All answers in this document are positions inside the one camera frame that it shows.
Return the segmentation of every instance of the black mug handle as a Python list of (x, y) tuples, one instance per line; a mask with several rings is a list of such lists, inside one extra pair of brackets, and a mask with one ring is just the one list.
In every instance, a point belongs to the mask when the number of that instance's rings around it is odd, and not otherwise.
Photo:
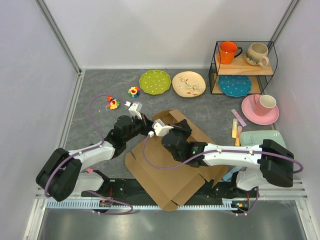
[(240, 52), (234, 56), (235, 58), (238, 57), (242, 53), (242, 47), (238, 47), (238, 50), (240, 50)]

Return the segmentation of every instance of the pink marker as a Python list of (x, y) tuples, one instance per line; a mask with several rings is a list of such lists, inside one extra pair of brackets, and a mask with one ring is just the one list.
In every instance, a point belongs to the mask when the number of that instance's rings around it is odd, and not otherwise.
[(241, 124), (242, 127), (247, 126), (245, 121), (242, 119), (242, 117), (239, 115), (239, 113), (235, 109), (231, 109), (231, 112), (236, 117), (236, 119), (238, 119), (238, 121), (239, 121), (239, 123)]

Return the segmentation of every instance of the yellow marker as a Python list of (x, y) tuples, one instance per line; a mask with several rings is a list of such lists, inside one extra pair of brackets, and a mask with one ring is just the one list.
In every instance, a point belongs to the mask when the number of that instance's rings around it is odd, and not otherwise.
[(233, 139), (237, 138), (237, 126), (238, 126), (238, 119), (234, 118), (232, 121), (232, 134), (231, 134), (231, 137)]
[(238, 126), (237, 131), (236, 131), (235, 144), (234, 144), (234, 145), (236, 145), (237, 147), (240, 146), (240, 139), (239, 139), (239, 137), (240, 137), (241, 132), (242, 132), (242, 126)]

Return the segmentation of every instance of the two-tier shelf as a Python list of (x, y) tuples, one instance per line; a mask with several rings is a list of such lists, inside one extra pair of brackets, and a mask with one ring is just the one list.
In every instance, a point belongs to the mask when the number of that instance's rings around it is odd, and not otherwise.
[[(209, 70), (209, 83), (211, 94), (223, 94), (220, 90), (218, 81), (219, 76), (236, 75), (248, 76), (251, 80), (252, 87), (249, 94), (262, 94), (267, 85), (273, 78), (277, 66), (278, 56), (273, 41), (233, 41), (238, 47), (243, 49), (242, 54), (234, 58), (230, 64), (221, 64), (217, 58), (219, 56), (219, 46), (224, 41), (217, 41), (212, 56), (211, 66)], [(246, 52), (254, 43), (262, 43), (268, 47), (269, 65), (262, 67), (260, 65), (253, 66), (246, 61)]]

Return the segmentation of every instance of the mug handle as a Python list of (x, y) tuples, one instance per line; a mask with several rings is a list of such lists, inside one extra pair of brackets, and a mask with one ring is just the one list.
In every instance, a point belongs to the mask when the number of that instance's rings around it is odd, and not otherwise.
[(258, 95), (258, 94), (255, 94), (255, 95), (254, 95), (253, 100), (254, 100), (254, 104), (255, 104), (255, 105), (259, 103), (260, 98), (261, 98), (261, 96), (260, 96), (260, 95)]
[(235, 58), (238, 57), (242, 53), (242, 47), (238, 47), (238, 50), (240, 50), (240, 52), (237, 55), (234, 56)]
[(261, 61), (259, 62), (259, 65), (260, 65), (261, 67), (266, 67), (266, 66), (268, 66), (268, 65), (269, 65), (269, 58), (268, 58), (267, 56), (263, 56), (262, 59), (261, 59)]

